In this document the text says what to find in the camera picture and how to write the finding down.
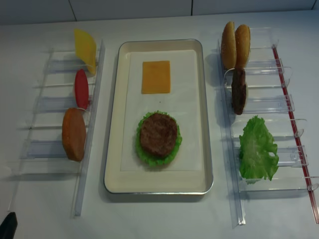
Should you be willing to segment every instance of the tray rim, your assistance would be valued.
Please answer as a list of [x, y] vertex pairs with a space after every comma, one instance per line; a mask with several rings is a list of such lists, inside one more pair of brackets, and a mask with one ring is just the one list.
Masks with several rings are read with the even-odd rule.
[[201, 57], [201, 63], [202, 63], [202, 81], [203, 81], [203, 87], [204, 87], [204, 98], [205, 98], [205, 107], [206, 107], [206, 113], [208, 110], [207, 107], [207, 96], [206, 96], [206, 81], [205, 81], [205, 69], [204, 69], [204, 56], [203, 56], [203, 46], [201, 44], [201, 42], [197, 39], [194, 38], [188, 38], [188, 39], [167, 39], [167, 40], [149, 40], [149, 41], [126, 41], [124, 43], [121, 44], [121, 46], [119, 47], [118, 50], [118, 56], [117, 56], [117, 67], [116, 67], [116, 74], [115, 74], [115, 83], [113, 86], [113, 89], [111, 90], [111, 92], [113, 93], [113, 102], [112, 102], [112, 108], [111, 108], [111, 115], [110, 117], [110, 125], [109, 128], [107, 128], [107, 132], [108, 132], [108, 137], [106, 137], [108, 139], [107, 141], [107, 151], [106, 151], [106, 158], [105, 158], [105, 170], [104, 170], [104, 180], [103, 180], [103, 185], [105, 187], [105, 189], [108, 191], [108, 193], [113, 194], [113, 195], [205, 195], [206, 193], [208, 193], [214, 183], [214, 175], [213, 175], [213, 166], [212, 166], [212, 155], [211, 155], [211, 144], [210, 144], [210, 135], [209, 135], [209, 119], [208, 119], [208, 114], [207, 114], [207, 128], [208, 128], [208, 149], [209, 149], [209, 160], [210, 160], [210, 166], [211, 166], [211, 170], [210, 170], [210, 177], [211, 177], [211, 181], [209, 182], [208, 186], [206, 187], [206, 189], [204, 191], [198, 191], [198, 192], [187, 192], [187, 191], [180, 191], [180, 192], [169, 192], [169, 191], [163, 191], [163, 192], [151, 192], [151, 191], [146, 191], [146, 192], [112, 192], [106, 185], [106, 170], [107, 170], [107, 157], [108, 157], [108, 148], [109, 148], [109, 143], [110, 143], [110, 133], [111, 133], [111, 128], [112, 128], [112, 118], [113, 118], [113, 106], [114, 106], [114, 98], [115, 98], [115, 89], [116, 89], [116, 80], [118, 77], [118, 69], [119, 69], [119, 56], [120, 56], [120, 51], [122, 46], [124, 46], [125, 44], [128, 43], [150, 43], [150, 42], [167, 42], [167, 41], [194, 41], [196, 43], [198, 43], [200, 45], [200, 54]]

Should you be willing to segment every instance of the black object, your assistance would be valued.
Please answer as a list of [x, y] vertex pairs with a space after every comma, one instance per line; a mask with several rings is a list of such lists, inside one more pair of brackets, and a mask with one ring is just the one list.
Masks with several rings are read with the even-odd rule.
[[15, 213], [9, 213], [0, 225], [0, 239], [13, 239], [18, 221]]

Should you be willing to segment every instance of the white table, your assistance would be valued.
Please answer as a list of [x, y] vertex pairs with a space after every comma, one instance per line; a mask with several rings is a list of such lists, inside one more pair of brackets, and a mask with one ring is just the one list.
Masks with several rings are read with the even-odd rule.
[[[302, 142], [307, 147], [310, 174], [319, 175], [319, 11], [225, 14], [136, 20], [69, 22], [0, 27], [0, 162], [19, 156], [25, 132], [17, 130], [32, 108], [36, 93], [32, 85], [41, 80], [44, 51], [53, 41], [72, 46], [60, 34], [81, 28], [97, 42], [103, 38], [106, 58], [88, 169], [82, 216], [71, 219], [74, 177], [22, 181], [14, 210], [18, 217], [15, 238], [317, 238], [308, 196], [246, 202], [245, 226], [232, 229], [227, 184], [220, 141], [221, 117], [214, 84], [218, 68], [212, 52], [226, 22], [236, 26], [278, 27], [279, 57], [293, 68], [288, 87], [294, 97], [295, 117], [308, 120]], [[126, 41], [195, 38], [204, 52], [206, 90], [213, 152], [214, 185], [199, 202], [132, 202], [129, 197], [110, 197], [102, 183], [105, 163], [106, 122], [109, 94], [115, 77], [116, 55]], [[9, 172], [0, 170], [0, 220], [11, 198]]]

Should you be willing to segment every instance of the cheese slice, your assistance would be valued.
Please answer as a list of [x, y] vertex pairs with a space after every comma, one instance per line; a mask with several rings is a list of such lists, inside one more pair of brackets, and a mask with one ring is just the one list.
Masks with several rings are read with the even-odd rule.
[[169, 61], [143, 62], [142, 94], [170, 93]]
[[87, 65], [92, 75], [96, 73], [96, 43], [93, 37], [80, 29], [74, 29], [75, 54]]

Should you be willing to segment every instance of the orange cheese slice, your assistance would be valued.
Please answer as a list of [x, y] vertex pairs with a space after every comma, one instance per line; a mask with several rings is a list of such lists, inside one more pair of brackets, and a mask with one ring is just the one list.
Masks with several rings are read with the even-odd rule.
[[169, 61], [143, 62], [142, 94], [162, 94], [170, 92]]

